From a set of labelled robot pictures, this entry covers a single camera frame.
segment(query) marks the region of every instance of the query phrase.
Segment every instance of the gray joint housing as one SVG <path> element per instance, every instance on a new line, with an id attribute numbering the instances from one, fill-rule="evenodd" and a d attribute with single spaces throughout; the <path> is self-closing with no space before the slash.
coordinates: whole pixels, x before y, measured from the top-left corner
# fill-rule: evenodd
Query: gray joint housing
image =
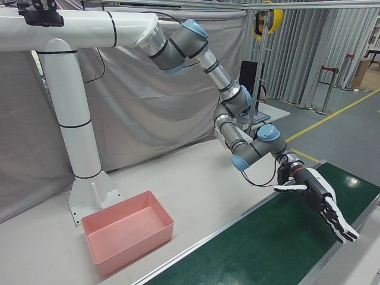
<path id="1" fill-rule="evenodd" d="M 184 58 L 194 58 L 208 46 L 208 41 L 205 37 L 184 26 L 180 26 L 172 34 L 169 42 L 175 46 Z"/>
<path id="2" fill-rule="evenodd" d="M 215 126 L 220 130 L 227 144 L 231 147 L 231 150 L 233 150 L 237 143 L 246 144 L 246 141 L 236 129 L 232 118 L 245 110 L 247 108 L 247 105 L 248 102 L 245 93 L 240 88 L 234 97 L 229 100 L 223 100 L 217 105 L 215 109 Z"/>
<path id="3" fill-rule="evenodd" d="M 250 144 L 239 144 L 232 150 L 232 153 L 244 159 L 249 165 L 252 165 L 267 153 L 271 153 L 272 156 L 276 157 L 286 148 L 286 142 L 282 136 L 280 136 L 273 141 L 255 139 Z"/>
<path id="4" fill-rule="evenodd" d="M 136 48 L 146 54 L 161 70 L 179 67 L 185 59 L 185 56 L 165 37 L 159 24 Z"/>

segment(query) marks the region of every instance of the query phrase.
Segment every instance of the gray curtain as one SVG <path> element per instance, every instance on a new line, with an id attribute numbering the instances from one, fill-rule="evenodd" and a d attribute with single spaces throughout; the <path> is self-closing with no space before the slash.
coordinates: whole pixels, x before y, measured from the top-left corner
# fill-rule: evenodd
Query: gray curtain
<path id="1" fill-rule="evenodd" d="M 238 79 L 244 12 L 167 12 L 180 20 L 199 21 L 216 57 Z M 164 32 L 170 34 L 173 29 L 167 26 Z M 105 48 L 100 53 L 106 72 L 85 87 L 104 170 L 143 162 L 213 133 L 212 115 L 219 93 L 198 66 L 166 75 L 136 50 Z M 102 74 L 96 49 L 79 50 L 78 57 L 84 81 Z M 53 194 L 70 190 L 74 177 L 31 54 L 0 53 L 0 63 L 2 222 Z"/>
<path id="2" fill-rule="evenodd" d="M 268 96 L 291 103 L 300 102 L 329 12 L 326 9 L 284 10 L 281 27 L 269 35 L 267 41 L 267 48 L 271 51 L 266 53 L 263 79 Z M 243 60 L 246 61 L 258 61 L 258 51 L 261 48 L 261 42 L 255 40 L 251 32 L 255 13 L 256 11 L 251 11 L 248 17 L 243 52 Z"/>
<path id="3" fill-rule="evenodd" d="M 0 222 L 68 191 L 61 132 L 30 52 L 0 53 Z"/>
<path id="4" fill-rule="evenodd" d="M 209 33 L 211 50 L 238 79 L 243 12 L 160 11 L 181 21 L 197 20 Z M 164 29 L 167 35 L 174 31 L 175 26 Z M 212 135 L 219 93 L 197 65 L 167 75 L 139 51 L 117 47 L 100 52 L 106 73 L 85 87 L 104 170 L 136 164 Z M 81 50 L 78 56 L 85 81 L 99 76 L 102 64 L 96 50 Z"/>
<path id="5" fill-rule="evenodd" d="M 334 16 L 330 39 L 326 44 L 330 48 L 325 54 L 325 66 L 340 68 L 347 53 L 355 55 L 343 76 L 342 87 L 351 87 L 378 12 L 379 9 L 340 9 Z M 322 74 L 321 81 L 327 83 L 330 79 L 330 72 Z"/>
<path id="6" fill-rule="evenodd" d="M 236 0 L 261 3 L 257 0 Z M 342 76 L 342 87 L 350 87 L 365 51 L 366 42 L 379 9 L 307 9 L 284 10 L 285 18 L 269 36 L 264 80 L 268 95 L 305 107 L 321 65 L 341 68 L 347 53 L 355 54 L 350 68 Z M 249 13 L 243 59 L 257 61 L 260 43 L 251 33 L 255 11 Z M 331 73 L 324 71 L 322 81 Z"/>

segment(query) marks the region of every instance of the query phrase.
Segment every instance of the curved white pipe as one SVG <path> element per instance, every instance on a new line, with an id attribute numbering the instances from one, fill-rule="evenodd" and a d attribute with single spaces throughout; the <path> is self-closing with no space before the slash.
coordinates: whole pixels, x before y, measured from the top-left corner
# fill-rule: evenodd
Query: curved white pipe
<path id="1" fill-rule="evenodd" d="M 64 40 L 72 50 L 105 48 L 115 45 L 115 35 L 117 46 L 134 48 L 158 23 L 155 14 L 74 10 L 58 12 L 63 16 L 65 25 L 45 28 L 28 25 L 24 17 L 18 15 L 16 8 L 0 8 L 0 51 L 56 51 L 46 46 L 52 39 Z"/>

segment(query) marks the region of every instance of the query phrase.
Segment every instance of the blue joint cap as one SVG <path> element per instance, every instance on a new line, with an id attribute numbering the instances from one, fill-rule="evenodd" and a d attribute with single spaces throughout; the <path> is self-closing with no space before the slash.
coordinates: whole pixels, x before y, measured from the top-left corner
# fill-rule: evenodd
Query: blue joint cap
<path id="1" fill-rule="evenodd" d="M 261 141 L 274 141 L 280 136 L 280 131 L 274 125 L 264 125 L 257 131 L 257 137 Z"/>
<path id="2" fill-rule="evenodd" d="M 178 71 L 180 71 L 182 68 L 183 68 L 183 65 L 185 64 L 185 62 L 181 63 L 179 66 L 177 67 L 174 67 L 173 69 L 169 69 L 169 70 L 164 70 L 164 72 L 166 74 L 174 74 L 174 73 L 177 73 Z"/>
<path id="3" fill-rule="evenodd" d="M 244 85 L 240 85 L 244 91 L 245 97 L 247 98 L 247 108 L 252 105 L 252 96 L 249 94 L 247 88 Z"/>
<path id="4" fill-rule="evenodd" d="M 190 31 L 193 31 L 194 33 L 199 34 L 200 36 L 207 39 L 208 34 L 206 33 L 206 31 L 193 19 L 186 20 L 182 25 L 185 28 L 188 28 Z"/>
<path id="5" fill-rule="evenodd" d="M 249 167 L 249 164 L 237 155 L 231 157 L 231 162 L 237 168 L 238 171 L 244 171 Z"/>

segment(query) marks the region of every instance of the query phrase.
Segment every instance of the gray floor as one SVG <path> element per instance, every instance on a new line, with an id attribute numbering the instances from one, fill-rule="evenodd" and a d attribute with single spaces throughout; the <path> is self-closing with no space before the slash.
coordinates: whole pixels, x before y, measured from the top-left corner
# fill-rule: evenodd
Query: gray floor
<path id="1" fill-rule="evenodd" d="M 318 87 L 314 104 L 322 106 L 326 85 Z M 359 100 L 370 91 L 348 92 L 333 89 L 328 109 L 336 112 Z M 326 118 L 279 100 L 268 104 L 292 114 L 275 123 L 285 138 Z M 380 93 L 354 105 L 341 114 L 292 140 L 290 147 L 328 162 L 380 186 Z M 315 163 L 302 157 L 307 166 Z"/>

